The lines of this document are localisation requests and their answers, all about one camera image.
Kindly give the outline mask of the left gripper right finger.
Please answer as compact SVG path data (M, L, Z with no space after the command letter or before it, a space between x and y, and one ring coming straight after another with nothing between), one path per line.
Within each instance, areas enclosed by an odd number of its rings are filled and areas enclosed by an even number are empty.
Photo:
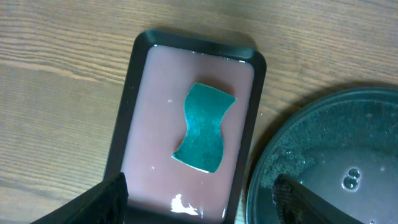
M286 174L275 179L272 199L283 224L362 224Z

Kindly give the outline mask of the green sponge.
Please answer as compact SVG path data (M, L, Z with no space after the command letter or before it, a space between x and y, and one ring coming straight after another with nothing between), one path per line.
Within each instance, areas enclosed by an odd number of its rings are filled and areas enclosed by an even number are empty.
M172 158L205 173L216 172L224 154L222 120L235 102L233 95L194 83L183 106L187 130Z

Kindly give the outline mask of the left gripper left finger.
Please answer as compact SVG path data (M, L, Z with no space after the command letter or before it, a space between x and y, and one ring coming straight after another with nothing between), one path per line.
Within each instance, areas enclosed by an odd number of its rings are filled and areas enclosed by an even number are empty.
M123 224L127 198L127 183L121 172L32 224Z

